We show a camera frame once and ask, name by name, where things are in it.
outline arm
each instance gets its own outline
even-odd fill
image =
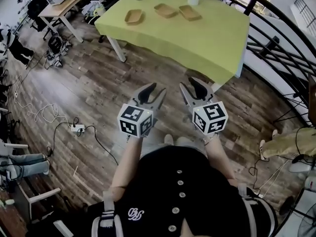
[[[115,202],[121,199],[126,186],[136,173],[140,153],[142,151],[142,143],[143,138],[135,137],[130,137],[127,142],[123,157],[115,171],[110,188]]]
[[[233,168],[223,149],[219,136],[215,134],[212,138],[207,138],[205,140],[205,149],[209,164],[219,170],[231,185],[237,187],[238,182],[235,179]]]

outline railing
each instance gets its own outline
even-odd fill
[[[310,31],[311,35],[316,37],[316,18],[311,9],[306,5],[304,0],[295,0],[294,4],[300,11],[302,18],[306,23],[307,29]]]
[[[316,71],[314,68],[315,64],[314,63],[312,64],[305,57],[305,55],[293,43],[293,41],[291,41],[290,38],[287,37],[283,33],[282,29],[281,30],[278,29],[268,19],[266,19],[264,16],[262,16],[261,14],[259,14],[258,12],[254,10],[254,6],[256,2],[259,2],[269,11],[271,11],[274,15],[276,15],[276,17],[278,17],[281,21],[283,21],[293,31],[293,34],[297,35],[301,39],[301,41],[305,44],[305,46],[310,50],[310,52],[316,58],[316,49],[313,46],[313,44],[310,42],[310,40],[307,38],[307,36],[283,12],[281,12],[277,7],[269,3],[267,0],[250,0],[250,3],[248,5],[240,3],[237,0],[229,0],[229,1],[245,8],[244,14],[249,16],[252,13],[255,16],[257,16],[259,19],[261,19],[263,22],[268,24],[297,51],[298,54],[294,54],[295,55],[294,57],[293,54],[290,54],[288,51],[286,51],[279,44],[279,42],[275,38],[273,38],[274,36],[267,35],[265,31],[253,25],[252,23],[250,23],[250,27],[254,29],[262,37],[264,37],[267,41],[269,41],[269,43],[263,44],[260,41],[258,41],[254,36],[248,35],[248,37],[252,40],[253,44],[248,44],[247,50],[250,50],[256,57],[263,60],[267,65],[269,65],[293,89],[296,95],[301,97],[303,103],[306,106],[308,106],[309,89],[307,85],[303,83],[302,80],[299,79],[295,75],[295,73],[293,72],[293,68],[299,70],[302,73],[303,78],[305,80],[308,80],[309,74],[316,76]],[[272,52],[273,49],[277,49],[282,54],[276,54],[276,52]],[[285,73],[281,72],[273,63],[271,63],[271,61],[274,61],[274,63],[278,62],[282,67],[284,67],[286,71],[291,75],[291,78],[287,77]]]

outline desk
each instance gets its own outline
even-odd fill
[[[59,5],[51,5],[49,4],[46,8],[39,14],[39,17],[49,26],[53,32],[57,32],[57,30],[47,21],[47,17],[52,18],[60,18],[63,23],[68,27],[68,29],[72,32],[72,34],[82,43],[83,39],[81,36],[75,31],[69,21],[65,18],[65,14],[74,7],[80,0],[65,0]]]
[[[155,13],[154,6],[165,3],[175,9],[187,0],[119,0],[106,11],[95,26],[106,35],[121,61],[125,56],[118,40],[145,47],[151,51],[197,70],[216,83],[216,91],[232,76],[240,76],[249,29],[249,17],[218,0],[200,0],[193,6],[202,16],[187,21],[180,14],[165,19]],[[126,25],[130,9],[142,9],[144,21]]]

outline wooden floor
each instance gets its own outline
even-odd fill
[[[46,147],[52,147],[55,127],[66,120],[58,118],[53,123],[47,123],[40,113],[35,121],[35,116],[29,116],[28,111],[37,113],[47,104],[56,104],[59,115],[66,116],[69,122],[78,117],[79,123],[85,126],[94,125],[99,141],[119,161],[126,138],[118,132],[118,112],[134,90],[150,82],[157,82],[157,90],[166,87],[168,92],[159,121],[148,141],[150,142],[153,135],[161,137],[167,133],[174,137],[186,136],[200,141],[200,134],[194,131],[187,117],[179,82],[188,82],[188,76],[209,81],[206,77],[187,70],[170,59],[123,42],[121,45],[127,61],[122,63],[106,38],[104,43],[98,43],[97,31],[93,26],[83,23],[82,17],[76,17],[72,24],[83,36],[84,42],[79,43],[63,27],[60,32],[66,37],[70,36],[73,44],[68,55],[62,57],[63,68],[51,67],[46,70],[43,68],[45,58],[42,58],[18,92],[19,103],[32,103],[33,110],[32,106],[22,109],[13,102],[17,84],[10,92],[10,117],[21,120],[17,134],[29,144],[31,152],[47,154]],[[21,31],[20,41],[36,53],[30,67],[47,50],[47,43],[42,40],[42,36],[43,33],[38,33],[29,26]],[[8,82],[14,82],[19,75],[23,78],[28,72],[11,54],[5,68],[9,70]],[[248,170],[259,157],[260,140],[270,140],[275,128],[279,132],[290,131],[302,124],[292,119],[274,126],[272,121],[286,112],[288,106],[246,69],[239,79],[232,78],[216,95],[224,102],[229,114],[228,124],[220,135],[225,151],[232,160],[238,180],[252,187],[255,177]],[[52,109],[47,108],[44,116],[53,120]],[[60,187],[62,193],[59,198],[67,196],[76,206],[101,201],[102,191],[109,187],[116,169],[111,156],[94,139],[93,128],[77,137],[66,124],[60,125],[56,131],[54,153],[49,160],[49,176],[38,175],[32,177],[31,182],[39,192]],[[284,161],[282,158],[272,157],[268,163],[259,162],[256,187],[261,186]],[[303,184],[286,167],[265,197],[276,210],[288,196],[298,195]],[[265,193],[270,184],[271,182],[263,187],[261,192]]]

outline button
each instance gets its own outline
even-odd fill
[[[176,228],[176,226],[171,225],[171,226],[168,227],[168,230],[169,230],[170,232],[174,232],[174,231],[177,230],[177,228]]]
[[[173,214],[178,214],[180,212],[180,209],[178,207],[172,208]]]

